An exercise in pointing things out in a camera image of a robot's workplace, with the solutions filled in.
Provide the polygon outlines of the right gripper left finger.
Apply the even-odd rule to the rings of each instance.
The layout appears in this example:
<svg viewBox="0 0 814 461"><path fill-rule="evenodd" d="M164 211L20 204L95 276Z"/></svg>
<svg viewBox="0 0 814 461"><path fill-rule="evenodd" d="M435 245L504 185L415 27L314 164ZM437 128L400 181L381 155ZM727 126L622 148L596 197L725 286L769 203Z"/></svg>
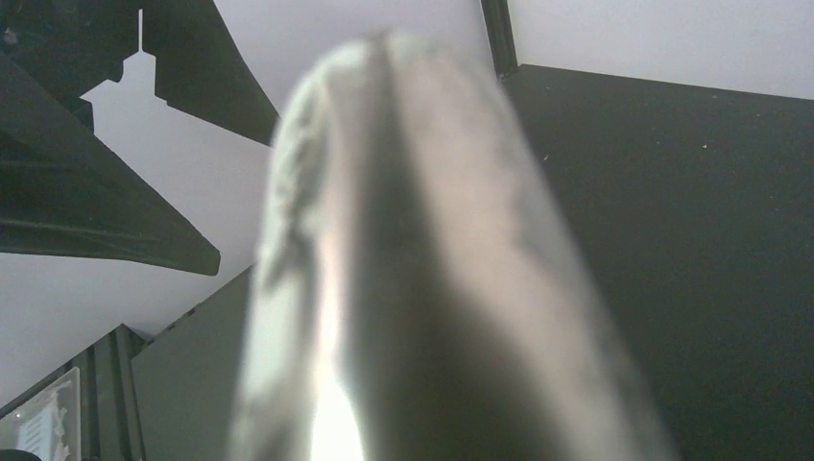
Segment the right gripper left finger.
<svg viewBox="0 0 814 461"><path fill-rule="evenodd" d="M1 58L1 250L215 276L221 254L9 57Z"/></svg>

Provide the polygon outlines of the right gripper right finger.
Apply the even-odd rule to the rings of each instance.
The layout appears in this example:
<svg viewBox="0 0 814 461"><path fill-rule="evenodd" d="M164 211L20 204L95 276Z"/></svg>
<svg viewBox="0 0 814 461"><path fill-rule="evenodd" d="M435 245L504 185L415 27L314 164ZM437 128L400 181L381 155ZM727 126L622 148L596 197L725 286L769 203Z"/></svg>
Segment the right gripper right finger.
<svg viewBox="0 0 814 461"><path fill-rule="evenodd" d="M146 1L142 49L156 58L155 95L168 106L272 144L277 111L214 1Z"/></svg>

